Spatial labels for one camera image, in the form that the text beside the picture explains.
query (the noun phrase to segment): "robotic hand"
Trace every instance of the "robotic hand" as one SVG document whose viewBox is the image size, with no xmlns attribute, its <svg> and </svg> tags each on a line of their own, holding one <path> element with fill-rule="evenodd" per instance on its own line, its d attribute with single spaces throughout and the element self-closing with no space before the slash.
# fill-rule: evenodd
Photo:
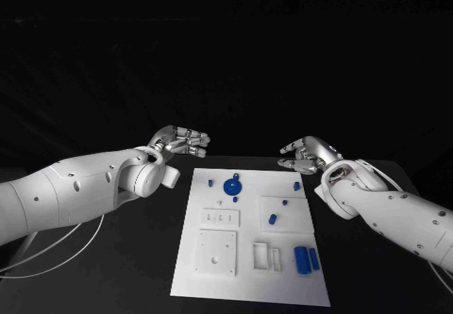
<svg viewBox="0 0 453 314">
<path fill-rule="evenodd" d="M 404 249 L 453 271 L 453 212 L 403 191 L 390 191 L 375 174 L 385 174 L 364 160 L 343 160 L 335 148 L 306 136 L 280 153 L 296 150 L 296 160 L 278 164 L 304 175 L 323 171 L 316 194 L 343 218 L 364 217 L 369 227 Z"/>
<path fill-rule="evenodd" d="M 205 157 L 205 133 L 165 127 L 149 145 L 56 162 L 27 177 L 0 184 L 0 245 L 40 230 L 104 215 L 127 201 L 149 197 L 160 184 L 173 188 L 173 154 Z"/>
</svg>

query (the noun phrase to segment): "blue object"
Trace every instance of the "blue object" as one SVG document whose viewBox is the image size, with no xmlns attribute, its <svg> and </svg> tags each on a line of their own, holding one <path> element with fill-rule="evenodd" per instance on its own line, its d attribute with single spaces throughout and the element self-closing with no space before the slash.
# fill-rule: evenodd
<svg viewBox="0 0 453 314">
<path fill-rule="evenodd" d="M 274 223 L 276 223 L 276 220 L 277 220 L 277 215 L 276 215 L 276 214 L 271 214 L 271 218 L 268 219 L 268 223 L 270 223 L 270 224 L 274 224 Z"/>
<path fill-rule="evenodd" d="M 240 175 L 235 173 L 234 178 L 224 183 L 224 191 L 228 195 L 235 196 L 241 193 L 242 185 L 240 183 Z"/>
<path fill-rule="evenodd" d="M 294 247 L 297 272 L 302 275 L 312 273 L 309 252 L 306 247 Z"/>
<path fill-rule="evenodd" d="M 313 270 L 319 270 L 319 263 L 317 263 L 316 251 L 315 251 L 315 249 L 312 248 L 312 249 L 309 250 L 309 252 L 310 252 L 310 259 L 312 259 Z"/>
</svg>

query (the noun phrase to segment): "hole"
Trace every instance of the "hole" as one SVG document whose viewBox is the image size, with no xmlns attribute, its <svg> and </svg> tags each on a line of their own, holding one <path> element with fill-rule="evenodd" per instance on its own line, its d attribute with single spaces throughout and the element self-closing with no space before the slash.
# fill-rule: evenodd
<svg viewBox="0 0 453 314">
<path fill-rule="evenodd" d="M 77 192 L 81 190 L 81 182 L 79 181 L 74 182 L 74 189 Z"/>
</svg>

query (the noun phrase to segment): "black table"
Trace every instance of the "black table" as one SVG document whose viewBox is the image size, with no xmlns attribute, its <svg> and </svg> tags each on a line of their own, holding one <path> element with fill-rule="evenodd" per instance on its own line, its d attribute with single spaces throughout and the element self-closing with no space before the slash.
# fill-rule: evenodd
<svg viewBox="0 0 453 314">
<path fill-rule="evenodd" d="M 371 161 L 405 191 L 416 188 L 394 162 Z M 0 313 L 453 313 L 453 296 L 427 262 L 366 226 L 343 220 L 313 188 L 320 174 L 303 176 L 319 255 L 332 308 L 170 296 L 193 168 L 287 171 L 277 158 L 175 156 L 176 188 L 160 187 L 146 198 L 108 213 L 94 242 L 78 257 L 30 279 L 9 279 L 0 292 Z M 85 245 L 100 219 L 12 275 L 46 270 Z M 40 232 L 26 257 L 72 227 Z"/>
</svg>

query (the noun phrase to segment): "robotic arm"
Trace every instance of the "robotic arm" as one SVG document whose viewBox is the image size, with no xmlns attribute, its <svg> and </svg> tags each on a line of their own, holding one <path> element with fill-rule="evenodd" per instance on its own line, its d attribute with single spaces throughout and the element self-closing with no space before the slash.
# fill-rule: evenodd
<svg viewBox="0 0 453 314">
<path fill-rule="evenodd" d="M 378 170 L 364 160 L 343 160 L 319 138 L 306 136 L 280 153 L 293 150 L 296 160 L 280 160 L 278 164 L 304 175 L 323 171 L 315 191 L 333 212 L 343 219 L 361 215 L 384 237 L 453 271 L 453 212 L 404 192 L 397 184 L 398 191 L 388 191 L 374 172 Z"/>
<path fill-rule="evenodd" d="M 173 154 L 205 157 L 208 134 L 165 127 L 147 146 L 56 162 L 0 184 L 0 245 L 33 232 L 71 226 L 104 215 L 127 201 L 149 197 L 160 184 L 173 188 Z"/>
</svg>

